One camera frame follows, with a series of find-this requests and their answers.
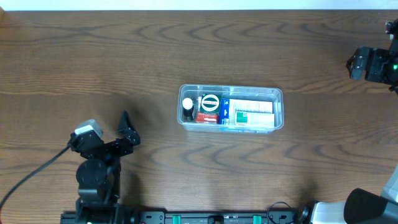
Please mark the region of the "dark bottle white cap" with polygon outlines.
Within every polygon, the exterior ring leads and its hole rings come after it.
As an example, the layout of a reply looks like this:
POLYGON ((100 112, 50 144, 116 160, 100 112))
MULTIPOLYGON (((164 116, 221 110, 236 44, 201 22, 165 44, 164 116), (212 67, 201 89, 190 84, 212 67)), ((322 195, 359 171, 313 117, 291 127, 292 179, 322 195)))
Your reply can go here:
POLYGON ((183 115, 187 121, 193 121, 194 102, 191 98, 184 98, 182 101, 183 115))

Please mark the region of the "green Zam-Buk box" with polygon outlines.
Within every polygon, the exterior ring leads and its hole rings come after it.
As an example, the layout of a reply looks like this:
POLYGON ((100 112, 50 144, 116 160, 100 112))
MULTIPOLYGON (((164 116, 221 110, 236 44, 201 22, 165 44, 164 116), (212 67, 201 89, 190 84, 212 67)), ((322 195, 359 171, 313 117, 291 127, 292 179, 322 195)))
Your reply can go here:
POLYGON ((201 113, 215 113, 218 114, 221 108, 221 95, 203 93, 200 98, 200 108, 201 113))

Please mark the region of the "blue fever patch box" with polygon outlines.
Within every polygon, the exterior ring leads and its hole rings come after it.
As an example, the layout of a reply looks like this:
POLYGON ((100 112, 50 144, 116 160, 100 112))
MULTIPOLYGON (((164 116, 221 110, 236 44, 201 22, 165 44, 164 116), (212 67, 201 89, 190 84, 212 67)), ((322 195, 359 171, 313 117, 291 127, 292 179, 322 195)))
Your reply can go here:
MULTIPOLYGON (((273 104, 269 101, 253 101, 223 98, 219 114, 219 124, 226 126, 243 126, 234 123, 234 117, 237 111, 247 111, 254 113, 273 113, 273 104)), ((244 126, 249 128, 273 129, 274 127, 244 126)))

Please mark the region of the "white green medicine box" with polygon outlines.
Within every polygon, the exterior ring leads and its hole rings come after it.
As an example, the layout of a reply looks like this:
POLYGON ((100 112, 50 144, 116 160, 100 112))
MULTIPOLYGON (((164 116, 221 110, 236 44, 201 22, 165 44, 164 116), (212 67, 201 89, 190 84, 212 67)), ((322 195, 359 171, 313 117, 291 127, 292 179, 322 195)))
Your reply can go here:
POLYGON ((243 126, 274 127, 274 114, 237 111, 234 123, 243 126))

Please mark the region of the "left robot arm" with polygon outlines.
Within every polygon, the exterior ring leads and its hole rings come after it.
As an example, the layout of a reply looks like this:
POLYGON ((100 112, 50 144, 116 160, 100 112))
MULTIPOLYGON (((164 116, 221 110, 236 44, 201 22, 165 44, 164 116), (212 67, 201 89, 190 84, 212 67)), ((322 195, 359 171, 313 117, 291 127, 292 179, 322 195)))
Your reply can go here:
POLYGON ((94 119, 81 123, 70 135, 68 145, 85 161, 76 171, 78 195, 74 215, 61 216, 62 223, 139 223, 139 212, 118 203, 121 158, 133 153, 140 136, 123 111, 118 126, 122 136, 105 143, 103 129, 94 119))

